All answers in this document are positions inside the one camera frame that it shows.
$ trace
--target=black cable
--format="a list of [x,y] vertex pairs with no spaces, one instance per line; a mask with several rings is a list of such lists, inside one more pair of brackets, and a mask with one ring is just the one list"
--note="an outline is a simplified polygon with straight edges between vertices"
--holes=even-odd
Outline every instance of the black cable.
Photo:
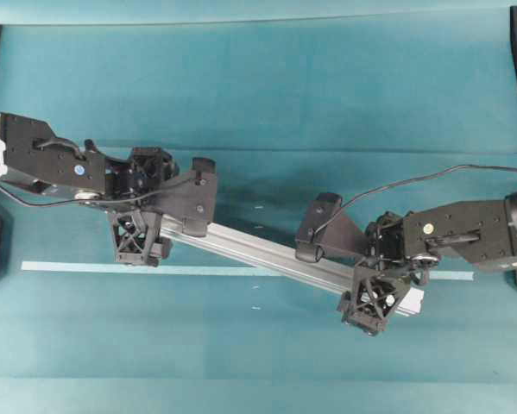
[[423,175],[421,177],[415,177],[412,179],[403,179],[402,181],[396,181],[391,184],[382,185],[380,187],[376,187],[372,190],[368,190],[366,192],[363,192],[361,194],[358,194],[357,196],[354,196],[349,201],[341,205],[341,207],[335,211],[335,214],[331,216],[329,220],[327,220],[325,223],[321,224],[317,229],[314,230],[313,234],[316,235],[318,232],[323,230],[325,227],[327,227],[329,224],[333,223],[335,219],[337,219],[338,216],[346,209],[347,207],[350,207],[353,203],[358,201],[360,198],[364,198],[366,196],[370,196],[372,194],[376,194],[379,192],[383,192],[385,190],[390,190],[391,188],[400,187],[402,185],[408,185],[412,183],[417,183],[420,181],[427,181],[429,179],[437,179],[439,177],[442,177],[448,173],[453,173],[454,171],[463,170],[466,168],[474,169],[474,170],[498,170],[498,171],[507,171],[510,173],[517,173],[517,168],[514,168],[512,166],[477,166],[475,164],[462,164],[459,166],[451,166],[450,168],[446,168],[443,171],[436,172],[434,174],[429,175]]
[[171,185],[165,185],[162,188],[160,188],[160,190],[154,190],[154,191],[148,192],[146,194],[142,194],[141,196],[138,196],[138,197],[119,198],[117,200],[96,200],[96,199],[86,199],[86,200],[84,200],[84,199],[77,199],[76,198],[76,199],[70,199],[70,200],[55,201],[55,202],[52,202],[52,203],[37,204],[37,203],[30,203],[28,201],[25,201],[25,200],[21,199],[16,194],[14,194],[11,191],[7,190],[2,185],[0,185],[0,192],[2,194],[4,194],[5,196],[15,200],[17,203],[19,203],[20,205],[23,205],[24,207],[42,207],[42,208],[46,208],[46,207],[59,207],[61,205],[66,205],[66,204],[86,204],[86,203],[89,203],[89,204],[122,204],[122,203],[127,203],[127,202],[140,201],[140,200],[143,200],[145,198],[153,197],[153,196],[155,196],[157,194],[160,194],[160,193],[166,192],[168,190],[171,190],[172,188],[177,187],[178,185],[185,184],[187,181],[191,181],[191,180],[192,179],[184,179],[184,180],[182,180],[182,181],[180,181],[178,183],[173,183]]

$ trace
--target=aluminum rail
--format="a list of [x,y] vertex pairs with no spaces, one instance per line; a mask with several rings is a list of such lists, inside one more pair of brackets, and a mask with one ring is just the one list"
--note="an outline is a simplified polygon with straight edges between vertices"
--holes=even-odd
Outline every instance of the aluminum rail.
[[[352,267],[326,259],[305,263],[294,257],[293,248],[220,224],[209,224],[206,237],[192,237],[181,232],[181,223],[164,216],[161,235],[251,266],[274,270],[290,279],[339,295],[352,287]],[[400,303],[399,313],[406,316],[419,313],[422,298],[423,291],[412,288]]]

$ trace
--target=white tape strip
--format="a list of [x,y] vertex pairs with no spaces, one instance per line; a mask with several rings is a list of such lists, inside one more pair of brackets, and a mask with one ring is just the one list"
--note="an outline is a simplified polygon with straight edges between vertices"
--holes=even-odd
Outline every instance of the white tape strip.
[[[22,270],[38,272],[74,272],[74,273],[138,273],[138,274],[175,274],[195,276],[281,276],[273,270],[260,267],[234,266],[126,266],[104,263],[65,263],[57,261],[22,262]],[[431,279],[437,280],[473,280],[473,272],[431,272]]]

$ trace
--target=metal beam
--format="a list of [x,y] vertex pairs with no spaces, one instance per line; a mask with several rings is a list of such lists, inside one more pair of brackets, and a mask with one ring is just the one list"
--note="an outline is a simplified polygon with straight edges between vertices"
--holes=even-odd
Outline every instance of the metal beam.
[[[220,224],[209,224],[206,237],[191,237],[181,232],[181,223],[164,216],[161,235],[251,266],[274,270],[290,279],[339,295],[352,287],[352,267],[326,259],[306,263],[296,259],[293,248]],[[419,313],[422,298],[423,291],[412,288],[400,304],[399,313],[406,316]]]

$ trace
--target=teal mat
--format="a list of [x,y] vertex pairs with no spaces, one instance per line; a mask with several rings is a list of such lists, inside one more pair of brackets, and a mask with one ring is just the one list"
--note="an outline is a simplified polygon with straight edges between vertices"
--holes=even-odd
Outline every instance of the teal mat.
[[507,10],[7,27],[0,110],[127,147],[517,153]]
[[157,24],[254,22],[420,11],[506,9],[510,0],[0,0],[4,24]]
[[[289,245],[320,191],[517,166],[507,27],[503,10],[7,27],[0,110],[107,154],[155,144],[184,169],[213,158],[217,221]],[[513,174],[457,172],[349,213],[364,226],[516,189]],[[2,196],[0,214],[0,412],[517,413],[511,274],[433,281],[420,316],[369,338],[339,322],[337,296],[284,278],[23,271],[112,263],[104,214]],[[181,244],[163,264],[242,266]]]

